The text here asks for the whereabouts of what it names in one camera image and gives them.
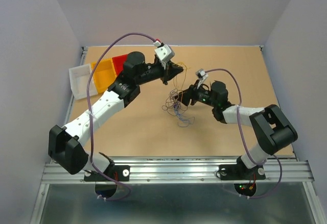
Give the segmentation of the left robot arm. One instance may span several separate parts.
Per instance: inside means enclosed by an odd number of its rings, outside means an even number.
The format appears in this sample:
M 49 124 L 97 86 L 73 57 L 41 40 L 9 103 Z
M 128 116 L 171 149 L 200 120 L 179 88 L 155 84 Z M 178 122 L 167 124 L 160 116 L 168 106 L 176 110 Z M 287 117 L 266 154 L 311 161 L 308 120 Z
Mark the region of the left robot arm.
M 159 47 L 155 50 L 154 62 L 146 63 L 143 53 L 129 53 L 123 70 L 91 109 L 62 127 L 55 125 L 50 129 L 48 155 L 72 175 L 82 170 L 96 170 L 102 180 L 109 180 L 113 176 L 113 161 L 104 154 L 87 153 L 83 148 L 85 143 L 140 94 L 142 84 L 161 79 L 166 85 L 183 72 L 181 66 L 171 61 L 174 55 L 166 46 Z

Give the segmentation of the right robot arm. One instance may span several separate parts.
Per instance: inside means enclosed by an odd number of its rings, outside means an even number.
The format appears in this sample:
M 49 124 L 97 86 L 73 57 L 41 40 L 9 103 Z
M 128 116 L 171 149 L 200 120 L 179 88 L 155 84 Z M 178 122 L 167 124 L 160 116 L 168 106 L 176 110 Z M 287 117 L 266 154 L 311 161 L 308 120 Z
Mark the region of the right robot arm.
M 212 107 L 218 122 L 252 127 L 257 144 L 238 157 L 236 164 L 220 165 L 216 175 L 223 181 L 249 180 L 252 176 L 264 179 L 265 160 L 298 139 L 297 131 L 277 105 L 265 108 L 234 105 L 228 100 L 223 82 L 214 81 L 207 86 L 196 81 L 174 97 L 185 106 L 200 102 Z

